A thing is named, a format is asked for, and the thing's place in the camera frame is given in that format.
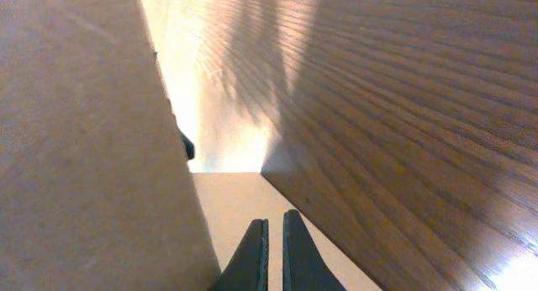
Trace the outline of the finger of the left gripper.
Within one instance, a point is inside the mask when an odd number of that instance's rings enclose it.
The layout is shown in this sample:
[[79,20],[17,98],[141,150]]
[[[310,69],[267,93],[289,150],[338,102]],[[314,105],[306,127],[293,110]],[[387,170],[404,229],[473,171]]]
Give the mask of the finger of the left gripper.
[[180,134],[185,147],[185,152],[187,154],[187,159],[191,161],[195,157],[195,146],[186,135],[184,135],[182,132],[180,132]]

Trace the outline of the cardboard box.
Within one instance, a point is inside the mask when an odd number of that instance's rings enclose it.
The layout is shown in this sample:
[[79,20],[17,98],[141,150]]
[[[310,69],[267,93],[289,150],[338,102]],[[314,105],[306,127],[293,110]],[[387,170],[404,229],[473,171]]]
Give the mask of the cardboard box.
[[220,276],[141,0],[1,0],[2,289]]

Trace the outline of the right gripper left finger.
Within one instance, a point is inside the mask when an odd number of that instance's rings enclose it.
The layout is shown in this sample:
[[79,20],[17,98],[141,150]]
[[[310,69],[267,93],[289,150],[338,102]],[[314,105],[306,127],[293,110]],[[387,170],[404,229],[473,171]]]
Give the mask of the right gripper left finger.
[[210,291],[267,291],[268,220],[252,220],[240,244]]

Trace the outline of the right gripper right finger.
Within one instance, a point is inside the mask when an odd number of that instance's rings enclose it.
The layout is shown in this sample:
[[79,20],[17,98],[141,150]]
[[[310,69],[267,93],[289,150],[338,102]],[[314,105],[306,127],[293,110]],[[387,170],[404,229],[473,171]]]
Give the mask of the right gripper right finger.
[[345,291],[319,254],[301,214],[283,216],[282,289],[284,291]]

